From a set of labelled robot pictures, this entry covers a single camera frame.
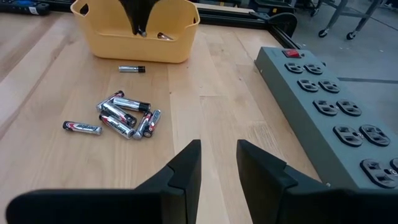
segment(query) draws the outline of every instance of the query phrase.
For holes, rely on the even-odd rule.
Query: gray power strip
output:
[[[398,189],[397,136],[311,52],[290,58],[285,50],[261,48],[256,66],[321,180]]]

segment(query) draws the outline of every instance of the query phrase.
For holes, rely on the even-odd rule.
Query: battery pile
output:
[[[137,129],[134,129],[137,123],[137,118],[125,112],[122,108],[144,113]],[[102,120],[102,122],[127,139],[134,138],[136,140],[140,140],[143,136],[147,138],[152,137],[155,127],[160,119],[160,110],[155,110],[153,113],[150,112],[150,103],[143,103],[124,98],[124,93],[121,90],[99,103],[96,109],[101,113],[99,115],[99,119]],[[102,133],[102,127],[100,126],[71,121],[65,121],[63,123],[63,128],[69,131],[78,131],[90,134]]]

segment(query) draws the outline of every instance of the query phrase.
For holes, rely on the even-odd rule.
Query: white label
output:
[[[29,11],[30,13],[32,13],[33,15],[39,15],[39,13],[37,12],[35,7],[29,7]]]

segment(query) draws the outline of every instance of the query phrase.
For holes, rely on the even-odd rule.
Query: yellow plastic bin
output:
[[[81,14],[87,4],[88,12]],[[102,58],[180,63],[189,58],[200,22],[186,0],[160,0],[150,12],[147,37],[134,35],[119,0],[77,0],[74,13],[92,53]],[[173,40],[158,39],[163,32]]]

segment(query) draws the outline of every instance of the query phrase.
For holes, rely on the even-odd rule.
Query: bin handle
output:
[[[89,9],[89,4],[88,4],[89,0],[76,0],[71,6],[70,6],[70,10],[74,13],[77,14],[81,17],[85,17],[88,12],[90,11]]]

